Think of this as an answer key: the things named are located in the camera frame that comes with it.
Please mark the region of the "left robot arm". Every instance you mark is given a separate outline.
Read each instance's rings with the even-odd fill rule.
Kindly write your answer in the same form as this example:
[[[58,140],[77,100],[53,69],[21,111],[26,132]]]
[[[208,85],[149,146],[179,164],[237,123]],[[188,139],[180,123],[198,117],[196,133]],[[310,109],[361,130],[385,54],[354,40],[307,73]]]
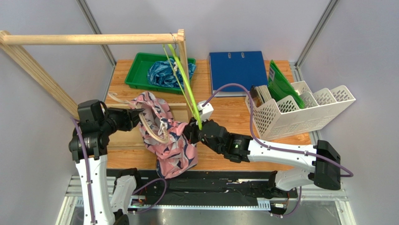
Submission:
[[[127,225],[131,196],[141,181],[136,168],[118,172],[112,196],[107,184],[107,146],[110,135],[131,131],[140,122],[142,109],[108,108],[94,99],[78,104],[78,120],[69,143],[78,170],[84,201],[85,225]]]

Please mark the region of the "wooden hanger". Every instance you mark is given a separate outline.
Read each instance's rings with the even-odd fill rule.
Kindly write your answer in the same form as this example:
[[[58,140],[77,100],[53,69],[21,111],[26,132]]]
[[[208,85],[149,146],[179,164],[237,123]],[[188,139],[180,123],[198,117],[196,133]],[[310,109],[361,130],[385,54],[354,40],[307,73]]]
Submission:
[[[128,106],[133,107],[134,109],[141,109],[141,103],[138,103],[138,104],[135,105],[135,104],[133,104],[133,103],[130,102],[130,101],[119,99],[119,98],[117,98],[117,93],[115,93],[115,92],[108,92],[107,95],[108,95],[111,99],[113,99],[114,101],[116,101],[116,102],[118,102],[118,103],[126,104],[126,105],[128,105]],[[150,125],[148,124],[148,122],[146,121],[146,119],[145,119],[145,117],[144,117],[144,115],[143,115],[142,112],[139,113],[139,118],[140,118],[140,120],[141,120],[141,123],[142,123],[143,126],[145,127],[146,131],[149,133],[149,135],[150,135],[151,137],[153,137],[155,140],[157,140],[157,141],[160,142],[160,143],[167,144],[167,143],[169,142],[169,136],[168,136],[168,133],[167,133],[166,130],[162,130],[162,129],[161,129],[161,131],[162,131],[163,134],[164,134],[164,138],[161,138],[161,137],[159,137],[158,135],[156,135],[156,134],[153,132],[153,130],[151,129],[151,127],[150,127]]]

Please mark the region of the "green plastic hanger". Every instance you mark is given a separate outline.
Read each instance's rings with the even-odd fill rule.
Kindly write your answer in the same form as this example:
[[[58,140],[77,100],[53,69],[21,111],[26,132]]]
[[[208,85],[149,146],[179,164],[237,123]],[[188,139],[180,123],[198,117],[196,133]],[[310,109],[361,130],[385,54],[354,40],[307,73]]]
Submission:
[[[195,101],[195,97],[194,97],[194,94],[193,94],[192,89],[190,87],[190,77],[186,75],[186,72],[184,71],[184,67],[183,67],[183,65],[182,65],[182,63],[180,61],[180,58],[176,54],[177,40],[176,40],[176,38],[175,38],[173,33],[170,33],[170,35],[172,36],[173,43],[174,43],[175,47],[172,47],[171,44],[168,44],[168,47],[169,47],[169,49],[170,49],[170,51],[172,53],[172,56],[173,56],[173,58],[174,58],[174,60],[175,60],[175,62],[177,64],[178,69],[180,70],[180,74],[181,74],[181,77],[183,79],[183,84],[184,84],[183,87],[181,86],[180,80],[179,80],[179,78],[177,76],[177,72],[172,68],[172,64],[171,64],[170,58],[169,58],[169,56],[168,56],[168,54],[166,52],[166,48],[165,48],[164,44],[163,44],[163,50],[165,52],[165,55],[167,57],[168,62],[170,63],[170,67],[172,68],[173,75],[175,76],[175,79],[177,80],[178,85],[179,85],[180,89],[183,92],[183,96],[184,96],[184,98],[186,100],[188,108],[190,109],[191,115],[194,116],[194,119],[196,119],[196,121],[198,123],[198,126],[199,126],[199,129],[201,130],[203,128],[203,126],[202,126],[199,110],[198,110],[196,105],[192,104],[192,101]]]

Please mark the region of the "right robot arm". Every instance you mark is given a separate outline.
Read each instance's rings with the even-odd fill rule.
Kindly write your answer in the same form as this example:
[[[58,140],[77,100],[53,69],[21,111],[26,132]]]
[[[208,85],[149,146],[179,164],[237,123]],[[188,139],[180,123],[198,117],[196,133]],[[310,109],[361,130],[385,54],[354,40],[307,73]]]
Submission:
[[[191,121],[184,136],[189,143],[203,143],[231,162],[272,162],[289,165],[291,170],[274,171],[268,183],[271,190],[289,191],[314,184],[327,190],[341,189],[340,155],[324,140],[316,145],[290,145],[255,139],[249,135],[230,133],[213,120],[202,128]]]

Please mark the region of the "blue patterned shorts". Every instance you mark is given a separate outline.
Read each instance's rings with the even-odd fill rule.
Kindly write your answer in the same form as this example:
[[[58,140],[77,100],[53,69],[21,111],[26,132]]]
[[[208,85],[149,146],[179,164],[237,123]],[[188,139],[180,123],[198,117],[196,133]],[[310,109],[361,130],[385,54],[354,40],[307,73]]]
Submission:
[[[183,88],[184,81],[174,59],[156,61],[147,72],[147,81],[151,85],[164,88]]]

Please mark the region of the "pink patterned shorts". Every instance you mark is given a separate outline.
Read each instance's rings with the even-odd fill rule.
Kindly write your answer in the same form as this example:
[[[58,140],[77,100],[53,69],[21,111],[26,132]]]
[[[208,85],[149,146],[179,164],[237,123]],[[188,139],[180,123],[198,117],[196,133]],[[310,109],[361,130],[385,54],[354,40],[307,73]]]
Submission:
[[[142,113],[156,135],[164,138],[161,129],[168,133],[169,142],[160,143],[149,135],[141,122],[139,123],[144,146],[157,157],[156,171],[159,177],[171,179],[197,165],[196,144],[190,144],[183,135],[184,127],[188,123],[175,120],[169,104],[164,99],[145,91],[130,102],[135,105],[141,103],[141,108],[144,109]]]

